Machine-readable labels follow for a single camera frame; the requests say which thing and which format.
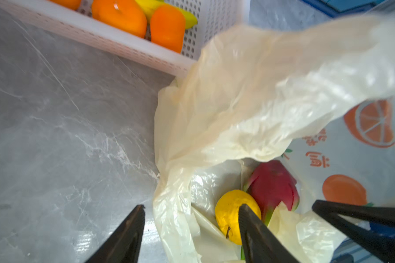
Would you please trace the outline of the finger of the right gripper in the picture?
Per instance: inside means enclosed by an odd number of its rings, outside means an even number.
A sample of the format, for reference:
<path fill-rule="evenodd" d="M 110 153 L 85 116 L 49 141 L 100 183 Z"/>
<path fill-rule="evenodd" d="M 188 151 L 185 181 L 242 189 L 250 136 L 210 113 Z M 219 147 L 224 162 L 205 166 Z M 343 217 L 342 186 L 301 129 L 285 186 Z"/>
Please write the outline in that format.
<path fill-rule="evenodd" d="M 381 236 L 363 227 L 368 222 L 395 229 L 395 208 L 317 200 L 312 210 L 384 263 L 395 263 L 395 237 Z"/>

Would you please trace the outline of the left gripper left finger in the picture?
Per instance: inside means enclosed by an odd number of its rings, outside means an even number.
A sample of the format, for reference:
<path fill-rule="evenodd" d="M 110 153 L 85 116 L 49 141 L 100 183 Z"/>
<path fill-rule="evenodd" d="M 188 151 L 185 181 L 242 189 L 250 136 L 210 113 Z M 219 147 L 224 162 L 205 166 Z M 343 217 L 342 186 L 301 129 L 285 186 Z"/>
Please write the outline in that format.
<path fill-rule="evenodd" d="M 88 263 L 137 263 L 145 225 L 145 206 L 137 205 Z"/>

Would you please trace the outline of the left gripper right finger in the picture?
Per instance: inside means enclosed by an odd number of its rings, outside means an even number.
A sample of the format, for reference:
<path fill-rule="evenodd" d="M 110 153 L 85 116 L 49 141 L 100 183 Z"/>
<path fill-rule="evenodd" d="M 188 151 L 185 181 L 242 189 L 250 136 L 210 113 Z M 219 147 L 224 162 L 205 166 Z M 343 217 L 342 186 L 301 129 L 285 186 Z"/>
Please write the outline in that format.
<path fill-rule="evenodd" d="M 298 263 L 251 208 L 239 208 L 239 229 L 247 263 Z"/>

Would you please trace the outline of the pink dragon fruit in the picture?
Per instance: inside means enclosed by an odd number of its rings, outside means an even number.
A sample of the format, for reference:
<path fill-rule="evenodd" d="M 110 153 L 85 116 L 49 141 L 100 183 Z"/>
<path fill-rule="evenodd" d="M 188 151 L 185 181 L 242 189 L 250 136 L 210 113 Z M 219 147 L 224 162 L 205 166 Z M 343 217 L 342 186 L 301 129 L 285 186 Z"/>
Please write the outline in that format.
<path fill-rule="evenodd" d="M 296 179 L 280 161 L 259 164 L 244 183 L 243 190 L 251 195 L 260 207 L 262 221 L 268 225 L 273 212 L 280 203 L 289 211 L 297 209 L 300 197 Z"/>

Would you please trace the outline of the yellowish translucent plastic bag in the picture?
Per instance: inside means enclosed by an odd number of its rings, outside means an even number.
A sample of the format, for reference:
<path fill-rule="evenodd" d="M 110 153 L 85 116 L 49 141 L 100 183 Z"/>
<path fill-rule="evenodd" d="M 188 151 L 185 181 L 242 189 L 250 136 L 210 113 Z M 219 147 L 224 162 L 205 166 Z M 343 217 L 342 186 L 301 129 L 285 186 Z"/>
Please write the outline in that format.
<path fill-rule="evenodd" d="M 302 263 L 328 263 L 345 235 L 317 200 L 395 207 L 395 15 L 347 16 L 304 31 L 239 25 L 158 95 L 153 200 L 170 263 L 238 263 L 215 206 L 277 160 L 300 203 L 268 228 Z"/>

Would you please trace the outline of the orange fruit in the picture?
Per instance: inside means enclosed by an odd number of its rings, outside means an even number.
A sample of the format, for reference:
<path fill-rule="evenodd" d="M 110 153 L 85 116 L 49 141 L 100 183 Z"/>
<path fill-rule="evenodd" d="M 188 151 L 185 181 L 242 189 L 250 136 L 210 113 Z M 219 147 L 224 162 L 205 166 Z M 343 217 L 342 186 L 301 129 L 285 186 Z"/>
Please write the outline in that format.
<path fill-rule="evenodd" d="M 74 11 L 78 10 L 82 2 L 82 0 L 50 0 L 50 1 Z"/>
<path fill-rule="evenodd" d="M 182 52 L 185 17 L 171 5 L 160 6 L 150 21 L 151 42 L 176 53 Z"/>
<path fill-rule="evenodd" d="M 92 17 L 139 38 L 147 33 L 147 18 L 136 1 L 95 0 L 91 5 Z"/>

